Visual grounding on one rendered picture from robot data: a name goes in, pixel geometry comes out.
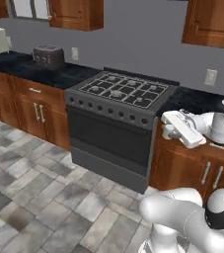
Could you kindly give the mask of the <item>dark grey toaster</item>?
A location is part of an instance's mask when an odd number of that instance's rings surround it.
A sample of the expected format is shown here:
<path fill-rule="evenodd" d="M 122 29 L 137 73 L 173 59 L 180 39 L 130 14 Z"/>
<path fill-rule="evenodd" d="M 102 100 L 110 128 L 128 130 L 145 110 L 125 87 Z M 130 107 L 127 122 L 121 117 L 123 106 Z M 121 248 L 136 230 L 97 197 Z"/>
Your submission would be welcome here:
<path fill-rule="evenodd" d="M 58 69 L 65 63 L 64 50 L 56 45 L 39 45 L 34 48 L 33 59 L 35 64 L 43 68 Z"/>

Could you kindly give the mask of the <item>white framed window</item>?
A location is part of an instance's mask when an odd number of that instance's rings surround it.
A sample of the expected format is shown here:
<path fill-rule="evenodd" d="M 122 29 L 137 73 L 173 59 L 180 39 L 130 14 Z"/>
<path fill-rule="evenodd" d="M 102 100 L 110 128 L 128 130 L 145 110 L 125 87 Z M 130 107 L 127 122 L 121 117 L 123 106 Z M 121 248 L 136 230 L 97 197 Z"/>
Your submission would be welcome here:
<path fill-rule="evenodd" d="M 15 18 L 48 20 L 48 0 L 9 0 Z"/>

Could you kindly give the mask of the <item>brown wooden drawer front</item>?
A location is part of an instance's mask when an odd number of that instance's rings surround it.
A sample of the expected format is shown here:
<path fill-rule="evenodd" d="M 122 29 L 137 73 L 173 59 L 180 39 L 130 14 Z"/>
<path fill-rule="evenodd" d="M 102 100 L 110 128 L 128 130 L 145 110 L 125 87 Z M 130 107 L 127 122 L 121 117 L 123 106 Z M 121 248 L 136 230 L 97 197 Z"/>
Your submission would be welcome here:
<path fill-rule="evenodd" d="M 162 123 L 158 122 L 155 150 L 164 151 L 167 149 L 176 150 L 178 153 L 184 153 L 188 156 L 201 155 L 213 159 L 220 159 L 224 162 L 224 145 L 217 145 L 207 139 L 204 145 L 198 146 L 194 149 L 186 148 L 178 139 L 167 140 L 162 136 L 163 128 Z"/>
<path fill-rule="evenodd" d="M 65 107 L 64 92 L 61 89 L 19 77 L 14 77 L 13 82 L 15 91 L 18 94 L 28 96 L 32 99 L 41 100 L 55 107 Z M 29 88 L 41 90 L 41 93 L 30 91 Z"/>

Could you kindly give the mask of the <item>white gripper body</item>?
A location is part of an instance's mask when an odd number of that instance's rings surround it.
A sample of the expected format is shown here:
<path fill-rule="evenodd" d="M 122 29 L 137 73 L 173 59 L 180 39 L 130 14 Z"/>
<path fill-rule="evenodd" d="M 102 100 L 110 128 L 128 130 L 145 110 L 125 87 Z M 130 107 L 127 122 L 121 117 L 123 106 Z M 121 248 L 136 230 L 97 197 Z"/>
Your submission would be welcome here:
<path fill-rule="evenodd" d="M 181 137 L 179 141 L 188 149 L 193 149 L 206 142 L 205 137 L 196 130 L 191 119 L 183 110 L 165 112 L 161 121 L 163 125 L 173 125 Z"/>

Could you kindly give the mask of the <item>dark grey stove with oven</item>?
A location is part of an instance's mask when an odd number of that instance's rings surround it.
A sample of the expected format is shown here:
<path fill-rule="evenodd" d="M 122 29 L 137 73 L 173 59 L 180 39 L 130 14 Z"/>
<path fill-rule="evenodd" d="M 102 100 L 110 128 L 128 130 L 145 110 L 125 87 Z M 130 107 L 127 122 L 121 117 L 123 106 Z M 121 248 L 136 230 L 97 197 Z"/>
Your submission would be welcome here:
<path fill-rule="evenodd" d="M 106 68 L 68 88 L 72 161 L 134 192 L 148 187 L 158 111 L 176 81 Z"/>

